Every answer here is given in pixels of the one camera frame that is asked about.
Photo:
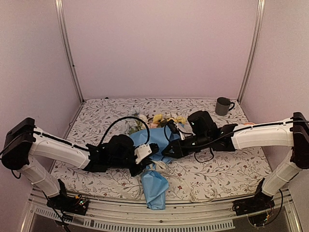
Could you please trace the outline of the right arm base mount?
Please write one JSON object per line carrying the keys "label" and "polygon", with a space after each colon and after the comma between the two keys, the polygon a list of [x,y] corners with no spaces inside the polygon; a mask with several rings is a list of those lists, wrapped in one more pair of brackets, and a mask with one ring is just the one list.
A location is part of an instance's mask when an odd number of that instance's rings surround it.
{"label": "right arm base mount", "polygon": [[248,216],[248,221],[252,226],[259,228],[271,222],[274,206],[273,197],[252,196],[233,201],[232,210],[237,216],[253,214]]}

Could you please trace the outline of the cream printed ribbon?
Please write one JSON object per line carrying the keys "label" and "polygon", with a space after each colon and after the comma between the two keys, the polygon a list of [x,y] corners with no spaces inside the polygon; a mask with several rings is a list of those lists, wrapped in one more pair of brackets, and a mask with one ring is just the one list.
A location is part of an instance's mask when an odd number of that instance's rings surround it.
{"label": "cream printed ribbon", "polygon": [[[213,198],[209,198],[205,201],[202,201],[200,199],[198,199],[195,194],[192,192],[190,186],[187,184],[187,182],[176,175],[172,175],[169,174],[168,172],[168,165],[165,163],[159,163],[158,161],[152,161],[154,163],[157,164],[157,168],[156,170],[158,172],[161,173],[161,175],[163,177],[168,177],[169,179],[173,179],[174,181],[177,181],[178,184],[180,185],[180,187],[182,187],[182,190],[185,192],[186,197],[188,198],[188,200],[192,203],[209,203],[214,201],[217,198],[218,192],[217,189],[213,189]],[[131,177],[129,176],[129,172],[127,170],[122,170],[122,169],[115,169],[113,170],[113,172],[115,172],[116,175],[119,176],[119,178],[115,179],[115,181],[117,182],[117,184],[113,187],[117,192],[119,192],[119,194],[121,194],[124,198],[126,199],[131,199],[131,200],[140,200],[140,199],[145,199],[144,197],[144,193],[143,193],[143,187],[142,187],[142,183],[141,183],[141,174],[135,176],[134,178],[137,180],[137,184],[135,185],[135,187],[137,187],[138,189],[136,190],[135,195],[131,195],[130,193],[130,189],[129,187],[126,187],[126,185],[130,185],[130,179]]]}

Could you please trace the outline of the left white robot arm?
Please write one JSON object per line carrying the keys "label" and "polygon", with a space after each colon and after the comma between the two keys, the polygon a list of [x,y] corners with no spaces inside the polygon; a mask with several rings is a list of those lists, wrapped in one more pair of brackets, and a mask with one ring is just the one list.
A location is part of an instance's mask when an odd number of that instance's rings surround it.
{"label": "left white robot arm", "polygon": [[65,194],[65,186],[51,176],[35,156],[62,161],[90,173],[121,168],[129,169],[131,176],[136,176],[158,151],[157,144],[147,141],[135,146],[124,134],[114,135],[107,143],[82,147],[44,132],[33,118],[27,117],[7,133],[0,160],[4,167],[18,171],[40,188],[60,209],[67,210],[72,200]]}

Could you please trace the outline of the blue hydrangea stem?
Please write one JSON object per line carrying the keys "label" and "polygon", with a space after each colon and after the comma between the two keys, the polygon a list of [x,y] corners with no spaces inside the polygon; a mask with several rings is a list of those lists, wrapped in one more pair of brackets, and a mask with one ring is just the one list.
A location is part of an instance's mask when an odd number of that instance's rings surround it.
{"label": "blue hydrangea stem", "polygon": [[[140,111],[138,109],[131,110],[129,116],[142,119],[142,117],[140,116]],[[141,121],[136,120],[136,119],[126,119],[125,129],[126,129],[126,134],[131,135],[135,132],[144,130],[145,125]]]}

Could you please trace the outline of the yellow flower stem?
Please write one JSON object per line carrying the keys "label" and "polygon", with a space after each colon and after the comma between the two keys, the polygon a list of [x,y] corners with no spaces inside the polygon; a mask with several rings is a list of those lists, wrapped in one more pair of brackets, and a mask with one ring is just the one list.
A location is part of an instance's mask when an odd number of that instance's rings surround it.
{"label": "yellow flower stem", "polygon": [[165,126],[169,121],[180,123],[182,125],[186,124],[186,119],[178,115],[163,116],[162,114],[157,114],[153,117],[153,123],[157,125],[158,127]]}

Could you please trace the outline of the blue wrapping paper sheet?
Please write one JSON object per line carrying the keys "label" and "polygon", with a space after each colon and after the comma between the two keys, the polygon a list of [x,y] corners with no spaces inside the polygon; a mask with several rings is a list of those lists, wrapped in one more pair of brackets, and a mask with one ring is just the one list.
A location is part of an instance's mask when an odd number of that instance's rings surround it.
{"label": "blue wrapping paper sheet", "polygon": [[[161,152],[168,146],[170,141],[178,138],[179,136],[171,133],[168,128],[150,129],[149,143],[155,143],[159,146],[159,151],[151,156],[151,160],[158,161],[160,164],[169,164],[171,158],[163,156]],[[152,210],[163,210],[165,209],[166,191],[169,189],[169,182],[156,170],[157,167],[154,162],[146,166],[146,169],[141,174],[141,183],[147,207]]]}

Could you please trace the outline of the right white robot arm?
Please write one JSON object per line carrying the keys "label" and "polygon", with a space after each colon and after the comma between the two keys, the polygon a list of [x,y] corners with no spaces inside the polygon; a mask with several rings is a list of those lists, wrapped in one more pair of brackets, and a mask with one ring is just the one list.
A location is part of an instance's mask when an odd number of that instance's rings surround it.
{"label": "right white robot arm", "polygon": [[290,147],[285,160],[259,183],[249,203],[254,211],[261,210],[281,187],[309,167],[309,123],[300,112],[277,122],[218,127],[207,111],[197,111],[188,122],[193,135],[169,142],[163,156],[180,159],[206,148],[234,152],[248,147]]}

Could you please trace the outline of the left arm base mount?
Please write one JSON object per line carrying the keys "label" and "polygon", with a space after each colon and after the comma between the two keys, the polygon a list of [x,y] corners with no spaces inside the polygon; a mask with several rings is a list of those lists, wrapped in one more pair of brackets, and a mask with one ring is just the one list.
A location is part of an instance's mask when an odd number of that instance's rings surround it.
{"label": "left arm base mount", "polygon": [[59,194],[55,197],[48,197],[47,199],[47,206],[50,208],[82,216],[86,215],[89,206],[89,199],[81,195],[70,197]]}

